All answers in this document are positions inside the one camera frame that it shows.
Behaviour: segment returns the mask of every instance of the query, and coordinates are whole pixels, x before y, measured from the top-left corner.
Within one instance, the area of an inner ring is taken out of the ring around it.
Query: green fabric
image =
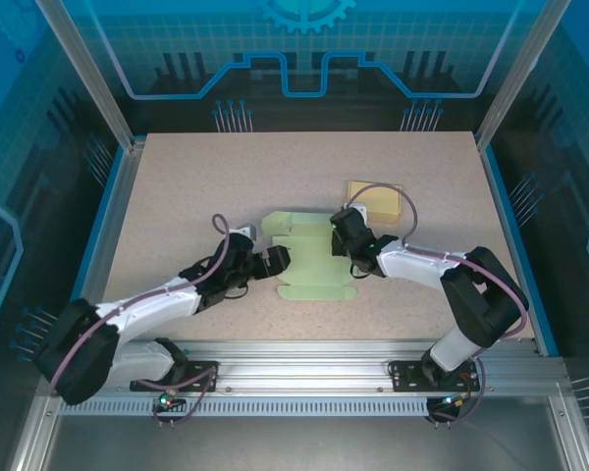
[[[284,299],[347,301],[357,289],[345,285],[353,280],[346,257],[332,256],[331,214],[276,211],[262,221],[262,232],[273,244],[289,250],[291,265],[279,276],[287,286],[278,293]]]

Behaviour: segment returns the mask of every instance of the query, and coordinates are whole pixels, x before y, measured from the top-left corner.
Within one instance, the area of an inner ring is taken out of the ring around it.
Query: aluminum frame
[[[478,150],[483,152],[507,115],[519,90],[534,69],[536,61],[548,44],[552,33],[561,22],[571,0],[546,0],[534,26],[528,33],[509,73],[489,107],[478,130]]]
[[[505,83],[480,128],[478,148],[487,144],[502,122],[512,101],[531,71],[534,61],[558,25],[569,0],[554,0],[546,5],[509,71]],[[84,85],[92,95],[104,120],[125,149],[123,166],[109,202],[109,215],[103,221],[91,259],[83,295],[102,296],[113,259],[113,252],[127,209],[141,155],[134,150],[134,137],[118,108],[103,76],[98,71],[79,32],[61,2],[37,0],[46,20],[66,50]],[[539,349],[545,346],[539,339]],[[233,397],[281,394],[346,394],[379,397],[393,394],[387,388],[384,364],[389,359],[418,358],[432,342],[189,342],[192,356],[221,361],[217,394]],[[570,469],[589,470],[589,436],[564,365],[558,358],[540,357],[531,341],[505,341],[484,355],[487,370],[487,395],[542,395],[550,398],[556,428]],[[62,400],[47,395],[47,384],[40,383],[46,395],[33,400],[16,452],[12,471],[38,470],[44,466],[58,424]],[[115,389],[101,394],[119,395]]]
[[[81,295],[102,296],[120,236],[143,140],[133,151],[123,153],[118,175],[97,237]],[[221,362],[214,397],[243,400],[246,397],[417,397],[436,394],[391,392],[385,365],[391,359],[417,359],[434,343],[416,341],[191,341],[182,342],[195,359]],[[487,371],[487,396],[549,397],[569,469],[589,471],[589,436],[560,358],[540,356],[534,340],[505,340],[483,359]],[[97,397],[134,399],[123,386],[107,388]],[[12,471],[43,469],[59,429],[63,401],[48,396],[41,381],[13,461]],[[152,394],[142,393],[141,397]]]
[[[123,149],[132,150],[134,135],[63,2],[35,1],[116,140]]]

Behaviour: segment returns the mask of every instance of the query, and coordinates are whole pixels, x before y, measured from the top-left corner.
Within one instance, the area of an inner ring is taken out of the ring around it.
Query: cable connector
[[[348,207],[357,210],[357,212],[359,212],[362,215],[362,219],[364,220],[364,224],[366,225],[366,222],[368,220],[368,217],[366,215],[366,205],[364,203],[352,203],[350,206],[348,206],[348,204],[345,203],[343,205],[343,209],[347,209]]]

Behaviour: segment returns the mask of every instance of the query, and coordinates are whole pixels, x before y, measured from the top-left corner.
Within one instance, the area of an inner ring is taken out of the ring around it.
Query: white robotic arm
[[[468,253],[449,253],[404,244],[391,235],[378,238],[366,227],[361,212],[361,208],[347,208],[331,218],[334,255],[349,257],[362,273],[412,280],[441,290],[448,298],[456,325],[423,355],[421,364],[423,375],[439,388],[522,314],[499,285],[460,262],[466,260],[497,278],[526,309],[528,301],[490,250],[477,247]],[[485,289],[480,290],[479,285],[486,285]]]
[[[58,376],[56,390],[68,404],[87,400],[108,381],[158,381],[174,373],[173,366],[186,359],[167,339],[129,341],[221,302],[232,288],[247,288],[250,280],[286,270],[290,264],[286,248],[269,247],[268,257],[252,253],[252,234],[254,228],[231,231],[225,255],[221,242],[212,257],[138,296],[97,305],[84,299],[71,302],[36,349],[33,363],[49,381]],[[219,258],[222,263],[216,265]]]

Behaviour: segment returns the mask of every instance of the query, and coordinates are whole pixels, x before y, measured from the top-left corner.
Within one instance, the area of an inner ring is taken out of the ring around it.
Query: wire
[[[214,367],[211,367],[211,368],[203,371],[200,375],[196,375],[195,377],[190,378],[189,380],[185,380],[181,383],[178,383],[177,385],[158,385],[157,383],[152,383],[148,380],[137,380],[136,382],[140,383],[143,386],[146,386],[147,388],[151,388],[152,390],[157,390],[157,391],[180,390],[181,388],[185,388],[186,386],[189,386],[192,383],[196,383],[197,381],[200,381],[203,378],[205,378],[207,375],[211,375],[215,372],[216,372],[216,370],[214,369]]]
[[[354,268],[355,268],[355,265],[351,264],[351,268],[349,268],[349,272],[351,273],[351,276],[354,277],[356,280],[364,280],[366,277],[371,275],[370,273],[365,273],[364,275],[354,275],[353,274]]]
[[[402,245],[405,245],[405,242],[408,240],[408,238],[414,234],[414,231],[416,231],[416,227],[419,224],[419,215],[418,215],[418,213],[416,211],[416,206],[412,202],[412,199],[410,199],[410,197],[407,195],[407,193],[405,191],[403,191],[402,189],[397,188],[396,186],[393,186],[393,185],[388,184],[388,183],[372,183],[372,184],[368,184],[364,188],[362,188],[359,191],[357,191],[355,193],[355,195],[351,197],[351,199],[348,201],[346,207],[349,208],[351,206],[351,204],[353,204],[353,202],[355,201],[355,199],[360,194],[362,194],[364,191],[367,191],[367,190],[369,190],[371,188],[388,188],[388,189],[391,189],[392,191],[396,191],[401,196],[403,196],[403,199],[405,199],[407,201],[408,205],[410,206],[410,209],[412,210],[412,227],[402,237]]]
[[[449,415],[443,412],[435,412],[435,415],[438,415],[440,417],[443,417],[444,419],[448,419],[450,422],[450,424],[457,424],[458,421],[454,420],[454,416],[453,415]],[[488,430],[482,428],[482,427],[478,427],[477,425],[471,423],[471,422],[464,422],[464,425],[466,425],[467,427],[469,427],[470,429],[475,430],[476,432],[481,433],[482,435],[485,435],[486,437],[488,437],[489,439],[491,439],[491,441],[493,441],[493,443],[495,443],[497,446],[499,446],[514,462],[516,462],[519,466],[521,466],[522,469],[527,469],[530,470],[530,467],[524,463],[523,461],[521,461],[521,459],[516,455],[516,453],[514,451],[512,451],[510,448],[508,448],[506,445],[504,445],[500,439],[498,439],[495,435],[493,435],[491,432],[489,432]]]
[[[248,285],[244,287],[244,292],[238,296],[225,296],[225,299],[242,299],[248,293]]]
[[[508,337],[514,336],[515,334],[518,334],[526,327],[526,324],[528,323],[528,311],[526,311],[526,308],[523,305],[523,302],[521,302],[521,299],[519,298],[519,296],[517,296],[517,294],[506,283],[504,283],[502,280],[500,280],[498,277],[493,275],[488,270],[482,268],[480,265],[478,265],[476,263],[473,263],[473,262],[466,260],[462,257],[457,257],[455,255],[451,255],[449,253],[437,252],[434,250],[428,250],[428,249],[421,248],[421,247],[418,247],[418,248],[411,247],[409,245],[406,245],[405,249],[409,252],[416,253],[418,255],[431,256],[431,257],[439,258],[441,260],[448,259],[448,260],[452,260],[454,262],[457,262],[461,265],[464,265],[466,267],[469,267],[471,270],[478,272],[480,275],[484,276],[485,278],[487,278],[490,281],[492,281],[493,283],[495,283],[503,292],[505,292],[510,297],[510,299],[512,299],[512,302],[515,303],[515,305],[517,306],[517,309],[519,309],[519,313],[520,313],[521,317],[520,317],[519,325],[517,327],[515,327],[514,329],[511,329],[510,331],[505,332],[502,335],[502,339],[506,339]],[[480,349],[477,354],[482,353],[482,351],[484,351],[484,349]]]
[[[407,201],[408,205],[410,206],[410,209],[412,210],[412,227],[402,237],[402,245],[405,247],[406,250],[408,250],[408,251],[410,251],[412,253],[420,254],[420,255],[426,255],[426,256],[432,256],[432,257],[440,258],[442,260],[445,260],[447,258],[448,260],[453,260],[453,261],[455,261],[457,263],[460,263],[462,265],[465,265],[465,266],[471,268],[472,270],[478,272],[479,274],[481,274],[485,278],[491,280],[499,288],[501,288],[508,296],[510,296],[510,298],[512,299],[512,301],[515,303],[515,305],[519,309],[519,314],[520,314],[521,317],[520,317],[519,325],[517,327],[515,327],[514,329],[512,329],[512,330],[510,330],[510,331],[508,331],[506,333],[504,333],[502,335],[502,339],[506,339],[508,337],[514,336],[515,334],[518,334],[519,332],[521,332],[526,327],[526,324],[528,323],[528,311],[526,310],[525,306],[523,305],[523,302],[521,302],[521,299],[519,298],[519,296],[517,296],[517,294],[512,289],[510,289],[509,286],[506,283],[504,283],[498,277],[496,277],[495,275],[493,275],[491,272],[489,272],[488,270],[485,270],[484,268],[482,268],[481,266],[479,266],[479,265],[477,265],[477,264],[475,264],[473,262],[470,262],[469,260],[465,260],[464,258],[461,258],[461,257],[456,257],[455,255],[451,255],[451,254],[448,254],[448,253],[445,253],[445,252],[437,252],[437,251],[434,251],[434,250],[427,250],[427,249],[420,248],[420,247],[419,248],[410,247],[410,246],[407,245],[408,238],[410,236],[412,236],[412,234],[414,234],[414,231],[416,231],[416,227],[417,227],[419,218],[418,218],[418,214],[417,214],[417,211],[416,211],[416,206],[412,202],[412,199],[410,199],[410,197],[402,189],[399,189],[396,186],[393,186],[393,185],[388,184],[388,183],[372,183],[372,184],[369,184],[369,185],[365,186],[364,188],[362,188],[361,190],[357,191],[356,194],[351,197],[351,199],[347,203],[347,208],[349,208],[350,205],[353,204],[353,202],[355,201],[355,199],[360,194],[362,194],[364,191],[367,191],[367,190],[369,190],[371,188],[377,188],[377,187],[388,188],[388,189],[392,189],[393,191],[396,191],[401,196],[403,196],[403,198]],[[484,351],[484,349],[478,350],[478,352],[476,354],[480,354],[480,353],[482,353],[482,351]]]
[[[191,382],[191,381],[197,381],[198,379],[204,378],[205,375],[209,374],[209,379],[207,380],[207,384],[203,388],[203,391],[201,391],[200,396],[198,397],[198,399],[196,400],[196,402],[194,403],[194,405],[192,406],[192,408],[181,419],[179,419],[177,421],[171,420],[170,421],[171,427],[174,427],[175,424],[181,424],[181,423],[186,422],[186,420],[189,420],[189,418],[192,415],[194,415],[194,412],[196,412],[196,410],[198,409],[198,406],[200,405],[200,403],[203,401],[203,398],[207,394],[207,390],[209,390],[209,387],[210,387],[210,385],[212,383],[212,380],[214,379],[214,374],[215,373],[216,373],[216,370],[214,368],[210,368],[209,370],[204,371],[203,373],[201,373],[200,375],[196,376],[195,378],[192,378],[191,380],[187,380],[187,381],[184,381],[183,383],[181,383],[181,384],[185,384],[185,383],[188,383],[188,382]],[[156,408],[153,409],[153,419],[155,420],[155,422],[157,422],[159,424],[159,427],[162,427],[164,425],[164,422],[157,415],[157,409]]]
[[[480,404],[480,402],[482,401],[482,398],[484,397],[484,391],[486,390],[486,387],[487,387],[487,385],[486,385],[486,372],[484,369],[484,363],[482,363],[482,360],[480,358],[475,358],[475,361],[478,363],[478,365],[480,365],[480,376],[481,376],[481,380],[482,380],[482,385],[481,385],[482,387],[480,388],[480,394],[478,395],[478,398],[474,402],[473,406],[469,409],[468,412],[466,412],[462,417],[459,417],[459,418],[455,418],[453,415],[446,414],[445,412],[433,412],[432,415],[437,415],[439,417],[447,419],[450,426],[464,424],[467,427],[469,427],[470,429],[480,432],[481,434],[483,434],[486,437],[488,437],[489,439],[491,439],[496,445],[498,445],[511,459],[513,459],[519,466],[521,466],[522,469],[529,470],[530,467],[528,467],[523,461],[521,461],[519,459],[519,457],[510,448],[508,448],[506,445],[504,445],[497,437],[495,437],[493,434],[491,434],[489,431],[483,429],[482,427],[478,427],[477,425],[475,425],[467,420],[475,412],[476,408],[478,407],[478,404]],[[433,424],[437,424],[437,420],[435,418],[433,418],[432,416],[427,417],[427,419],[430,422],[432,422]]]
[[[218,227],[217,221],[220,221],[222,223],[224,229],[220,229]],[[175,287],[171,287],[171,288],[156,289],[154,291],[146,292],[146,293],[141,294],[139,296],[133,297],[133,298],[129,299],[127,302],[125,302],[124,304],[116,307],[111,312],[109,312],[108,314],[106,314],[105,316],[100,318],[100,320],[96,321],[96,323],[94,325],[92,325],[89,329],[87,329],[84,332],[84,334],[82,334],[79,337],[79,339],[75,342],[75,344],[72,346],[72,348],[70,348],[70,351],[64,357],[63,361],[59,364],[59,367],[57,368],[57,371],[55,371],[55,374],[52,377],[52,380],[50,380],[50,391],[52,391],[52,392],[55,391],[55,389],[57,388],[57,383],[61,379],[61,376],[63,375],[64,371],[66,370],[66,368],[68,367],[68,365],[70,364],[70,362],[72,361],[74,356],[77,354],[79,349],[82,347],[82,345],[87,340],[89,340],[89,338],[92,336],[92,334],[94,332],[96,332],[98,329],[100,329],[100,327],[103,324],[105,324],[108,320],[120,315],[125,309],[128,309],[131,306],[133,306],[141,301],[144,301],[146,299],[149,299],[151,297],[158,296],[160,294],[166,294],[169,292],[179,291],[181,289],[186,289],[189,287],[193,287],[194,285],[197,285],[197,284],[207,280],[209,277],[211,277],[214,274],[214,272],[216,270],[218,270],[218,267],[220,267],[220,265],[223,263],[223,260],[225,260],[225,255],[227,255],[227,251],[229,249],[229,223],[227,222],[227,220],[225,219],[225,217],[222,214],[214,214],[212,216],[212,226],[214,226],[214,229],[218,233],[225,235],[225,240],[223,242],[223,249],[221,251],[220,256],[218,257],[218,260],[216,260],[216,263],[214,263],[212,268],[207,270],[207,272],[205,272],[203,275],[198,277],[196,280],[182,283],[180,285],[176,285]]]

